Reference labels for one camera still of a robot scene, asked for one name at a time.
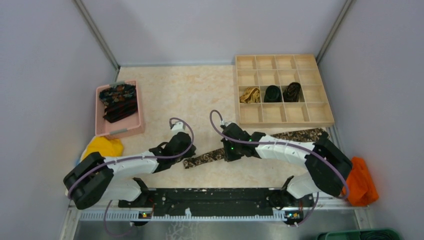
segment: pink tray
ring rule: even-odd
[[[114,87],[120,84],[135,85],[137,92],[138,112],[122,120],[110,123],[103,119],[105,105],[99,99],[99,93],[102,90]],[[143,119],[142,96],[136,80],[119,81],[109,85],[99,86],[95,94],[95,135],[97,137],[106,137],[107,139],[120,139],[135,134],[145,132],[145,123]]]

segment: wooden organizer box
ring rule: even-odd
[[[239,123],[245,127],[329,127],[334,118],[317,62],[312,54],[237,55],[238,98],[247,88],[260,90],[260,103],[238,101]],[[300,83],[299,102],[264,102],[267,87]]]

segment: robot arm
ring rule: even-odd
[[[184,132],[182,122],[172,127],[175,134],[169,142],[163,142],[141,154],[122,157],[103,157],[98,152],[89,154],[63,179],[68,194],[78,209],[86,209],[97,202],[121,200],[123,203],[146,201],[142,193],[148,192],[147,186],[134,176],[153,174],[169,169],[184,158],[195,155],[194,145],[182,156],[159,159],[158,156],[176,156],[187,149],[192,139]],[[77,180],[91,172],[81,182]]]
[[[273,206],[278,205],[281,208],[296,205],[304,196],[320,191],[339,196],[344,184],[328,164],[340,172],[343,179],[347,179],[352,169],[349,159],[328,140],[325,134],[317,142],[287,142],[263,132],[249,135],[235,123],[221,127],[224,136],[221,140],[224,146],[224,159],[228,162],[247,156],[279,159],[307,169],[308,172],[300,176],[288,178],[284,186],[276,191],[277,194],[269,197]],[[86,209],[99,201],[110,200],[120,200],[118,206],[123,208],[146,206],[149,189],[141,179],[134,176],[164,171],[183,158],[195,155],[196,147],[192,145],[190,150],[180,157],[159,159],[159,156],[176,156],[191,144],[190,136],[183,132],[182,123],[177,123],[172,129],[176,134],[169,142],[163,142],[138,155],[102,157],[98,152],[94,152],[87,156],[63,180],[76,207]],[[259,142],[259,144],[246,144],[246,142]],[[321,156],[327,163],[304,150]]]
[[[223,128],[222,134],[231,139],[266,143],[238,143],[224,137],[221,141],[224,145],[225,160],[228,162],[247,156],[260,159],[278,159],[306,168],[308,172],[290,177],[282,189],[296,199],[321,191],[338,197],[344,184],[328,164],[333,166],[345,180],[352,170],[352,162],[328,139],[326,133],[317,142],[296,142],[277,139],[263,132],[254,132],[249,135],[235,123],[221,127]],[[305,150],[316,153],[324,158],[327,163]]]

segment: orange cloth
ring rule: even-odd
[[[346,183],[349,187],[350,194],[347,197],[350,204],[353,206],[366,206],[379,199],[376,186],[371,178],[365,161],[360,157],[352,158],[353,168],[347,177]],[[346,194],[346,189],[343,188],[343,194]]]

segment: folded fabric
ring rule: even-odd
[[[82,153],[81,161],[89,154],[99,152],[103,157],[120,157],[124,151],[124,146],[119,139],[109,140],[104,136],[95,136]]]
[[[98,98],[105,106],[113,106],[121,102],[136,99],[136,86],[130,84],[119,84],[102,90]]]
[[[120,102],[113,106],[108,106],[104,109],[105,115],[103,118],[109,123],[115,123],[121,119],[124,119],[138,110],[137,100],[132,99],[124,102]]]
[[[364,159],[355,156],[352,158],[352,164],[352,171],[350,171],[346,180],[350,190],[347,200],[353,206],[358,207],[367,206],[377,201],[379,194]],[[346,189],[343,188],[342,192],[346,194]]]

